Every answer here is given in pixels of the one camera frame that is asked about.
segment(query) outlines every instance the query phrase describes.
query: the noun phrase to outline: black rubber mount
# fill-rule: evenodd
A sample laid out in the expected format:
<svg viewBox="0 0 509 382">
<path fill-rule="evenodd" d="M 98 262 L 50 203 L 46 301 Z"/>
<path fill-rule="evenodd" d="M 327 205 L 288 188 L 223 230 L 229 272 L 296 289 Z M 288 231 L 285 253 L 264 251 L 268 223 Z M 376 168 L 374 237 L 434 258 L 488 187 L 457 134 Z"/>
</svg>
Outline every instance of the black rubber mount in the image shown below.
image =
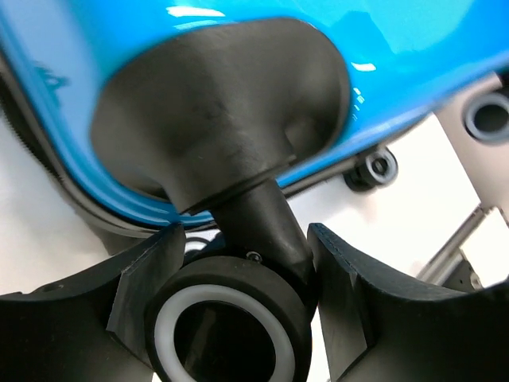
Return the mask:
<svg viewBox="0 0 509 382">
<path fill-rule="evenodd" d="M 167 382 L 170 379 L 161 366 L 154 344 L 154 326 L 157 315 L 163 304 L 179 290 L 202 284 L 230 287 L 261 302 L 279 320 L 289 336 L 295 354 L 296 371 L 293 382 L 306 382 L 311 363 L 311 327 L 309 316 L 297 293 L 284 279 L 263 265 L 246 259 L 225 256 L 200 259 L 182 268 L 161 288 L 147 310 L 147 351 L 154 370 L 163 381 Z M 230 327 L 231 322 L 226 320 L 223 325 L 220 323 L 214 325 L 214 329 L 211 329 L 205 336 L 217 335 L 226 338 L 230 333 Z M 239 370 L 238 373 L 240 376 L 243 375 L 242 370 Z"/>
<path fill-rule="evenodd" d="M 343 174 L 349 189 L 365 193 L 387 186 L 398 176 L 398 161 L 390 150 L 383 148 L 367 155 L 356 167 Z"/>
<path fill-rule="evenodd" d="M 165 41 L 112 76 L 91 140 L 120 183 L 196 213 L 331 146 L 349 104 L 346 64 L 310 24 L 221 25 Z"/>
</svg>

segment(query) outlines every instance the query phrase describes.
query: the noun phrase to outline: small screw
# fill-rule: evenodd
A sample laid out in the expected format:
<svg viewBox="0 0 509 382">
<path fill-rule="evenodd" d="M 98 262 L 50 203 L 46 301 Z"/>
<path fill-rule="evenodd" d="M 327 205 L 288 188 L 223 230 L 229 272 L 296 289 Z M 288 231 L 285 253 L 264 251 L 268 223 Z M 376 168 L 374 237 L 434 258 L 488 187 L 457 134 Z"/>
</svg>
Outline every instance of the small screw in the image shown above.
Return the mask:
<svg viewBox="0 0 509 382">
<path fill-rule="evenodd" d="M 477 273 L 472 272 L 470 274 L 470 283 L 472 284 L 474 290 L 482 290 L 483 289 L 483 284 L 481 284 Z"/>
<path fill-rule="evenodd" d="M 260 256 L 259 253 L 257 252 L 248 252 L 246 254 L 246 259 L 250 260 L 250 261 L 254 261 L 256 263 L 261 263 L 262 262 L 262 257 Z"/>
</svg>

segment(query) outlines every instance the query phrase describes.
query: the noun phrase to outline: black plastic part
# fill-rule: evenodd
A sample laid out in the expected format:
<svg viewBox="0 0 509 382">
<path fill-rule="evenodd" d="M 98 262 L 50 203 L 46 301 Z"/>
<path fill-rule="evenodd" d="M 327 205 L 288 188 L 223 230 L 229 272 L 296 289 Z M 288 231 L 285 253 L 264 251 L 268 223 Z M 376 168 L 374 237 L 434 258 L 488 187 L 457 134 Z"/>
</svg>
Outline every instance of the black plastic part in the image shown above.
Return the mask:
<svg viewBox="0 0 509 382">
<path fill-rule="evenodd" d="M 462 259 L 441 286 L 460 292 L 472 293 L 476 291 L 476 288 L 472 285 L 472 277 L 476 278 L 472 265 L 466 259 Z"/>
<path fill-rule="evenodd" d="M 322 224 L 308 240 L 332 381 L 507 379 L 509 283 L 464 294 L 404 275 Z"/>
<path fill-rule="evenodd" d="M 206 341 L 197 349 L 196 341 L 203 339 L 196 337 L 204 327 Z M 179 361 L 198 381 L 268 381 L 276 365 L 274 345 L 263 325 L 226 302 L 202 302 L 184 311 L 175 327 L 175 347 Z"/>
<path fill-rule="evenodd" d="M 227 247 L 254 251 L 302 296 L 315 298 L 310 283 L 313 254 L 275 180 L 264 181 L 212 210 Z"/>
<path fill-rule="evenodd" d="M 0 380 L 150 382 L 143 311 L 184 242 L 170 227 L 31 294 L 0 296 Z"/>
<path fill-rule="evenodd" d="M 376 188 L 376 185 L 372 185 L 363 179 L 358 166 L 346 171 L 343 174 L 343 179 L 347 187 L 354 193 L 367 193 Z"/>
<path fill-rule="evenodd" d="M 392 183 L 398 176 L 398 161 L 387 148 L 366 155 L 353 169 L 343 174 L 349 189 L 365 193 Z"/>
<path fill-rule="evenodd" d="M 215 26 L 117 72 L 91 139 L 119 182 L 199 212 L 332 145 L 349 92 L 335 45 L 305 22 Z"/>
<path fill-rule="evenodd" d="M 230 287 L 261 302 L 281 322 L 292 343 L 296 365 L 293 382 L 306 382 L 311 364 L 311 327 L 309 317 L 298 295 L 284 279 L 263 265 L 246 259 L 222 256 L 197 260 L 182 268 L 163 286 L 148 310 L 146 316 L 147 349 L 152 365 L 163 381 L 167 382 L 169 379 L 160 364 L 154 345 L 153 330 L 157 314 L 166 300 L 179 290 L 202 284 Z M 236 322 L 236 325 L 242 326 L 243 323 Z M 200 333 L 203 336 L 201 340 L 208 341 L 214 336 L 226 338 L 230 335 L 230 329 L 230 320 L 217 322 L 207 333 Z M 254 340 L 252 344 L 263 345 L 263 342 Z M 270 353 L 272 350 L 253 349 L 251 351 L 268 351 Z M 216 356 L 220 359 L 222 354 L 216 352 Z M 215 372 L 219 375 L 225 373 L 228 376 L 234 374 L 237 376 L 236 380 L 246 379 L 245 370 L 242 368 L 223 371 L 217 369 Z"/>
</svg>

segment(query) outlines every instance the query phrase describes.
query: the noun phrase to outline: white surface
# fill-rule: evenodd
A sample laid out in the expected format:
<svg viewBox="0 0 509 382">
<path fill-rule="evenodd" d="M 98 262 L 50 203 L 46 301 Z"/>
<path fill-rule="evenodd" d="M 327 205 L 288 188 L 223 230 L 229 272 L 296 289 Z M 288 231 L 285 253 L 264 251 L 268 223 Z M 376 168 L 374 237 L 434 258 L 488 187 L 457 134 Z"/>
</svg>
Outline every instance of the white surface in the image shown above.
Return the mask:
<svg viewBox="0 0 509 382">
<path fill-rule="evenodd" d="M 391 149 L 400 174 L 389 188 L 355 195 L 335 177 L 290 204 L 303 229 L 324 222 L 359 249 L 416 275 L 478 199 L 435 117 Z M 107 257 L 103 245 L 2 125 L 0 213 L 0 293 L 31 291 Z M 313 329 L 309 380 L 325 382 L 318 320 Z"/>
</svg>

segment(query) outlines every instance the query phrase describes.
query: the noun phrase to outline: black rubber wheel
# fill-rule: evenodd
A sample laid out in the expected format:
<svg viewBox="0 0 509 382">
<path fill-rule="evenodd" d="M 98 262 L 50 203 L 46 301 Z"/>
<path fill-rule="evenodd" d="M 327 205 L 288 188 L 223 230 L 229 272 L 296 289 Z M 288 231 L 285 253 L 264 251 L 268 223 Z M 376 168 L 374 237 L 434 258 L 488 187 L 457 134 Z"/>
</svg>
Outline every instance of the black rubber wheel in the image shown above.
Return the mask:
<svg viewBox="0 0 509 382">
<path fill-rule="evenodd" d="M 347 187 L 354 193 L 366 193 L 376 188 L 375 185 L 367 183 L 359 173 L 359 167 L 343 173 L 343 179 Z"/>
<path fill-rule="evenodd" d="M 355 193 L 389 185 L 397 177 L 398 161 L 387 148 L 369 154 L 356 167 L 343 174 L 344 182 Z"/>
<path fill-rule="evenodd" d="M 147 351 L 163 381 L 306 382 L 309 315 L 278 274 L 216 256 L 183 267 L 146 314 Z"/>
</svg>

